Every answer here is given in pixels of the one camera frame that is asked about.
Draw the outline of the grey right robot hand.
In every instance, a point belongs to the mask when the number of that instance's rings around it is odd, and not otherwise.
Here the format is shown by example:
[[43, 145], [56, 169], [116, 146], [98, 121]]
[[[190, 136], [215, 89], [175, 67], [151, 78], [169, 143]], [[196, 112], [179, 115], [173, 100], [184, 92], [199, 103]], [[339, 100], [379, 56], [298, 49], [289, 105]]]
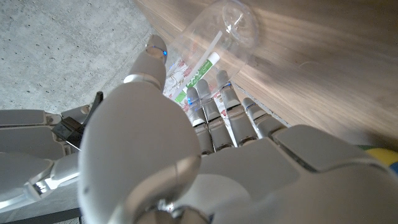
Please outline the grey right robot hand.
[[78, 151], [91, 106], [61, 114], [1, 111], [1, 212], [36, 203], [77, 181]]

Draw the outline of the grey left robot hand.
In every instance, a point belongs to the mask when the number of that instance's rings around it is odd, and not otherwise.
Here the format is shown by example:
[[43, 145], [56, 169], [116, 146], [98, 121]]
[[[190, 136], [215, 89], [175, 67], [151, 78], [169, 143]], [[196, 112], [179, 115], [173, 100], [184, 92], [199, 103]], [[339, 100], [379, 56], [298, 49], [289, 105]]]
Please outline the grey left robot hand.
[[152, 35], [95, 109], [78, 160], [90, 223], [396, 223], [397, 173], [319, 129], [285, 127], [245, 101], [260, 139], [207, 156], [163, 95], [167, 47]]

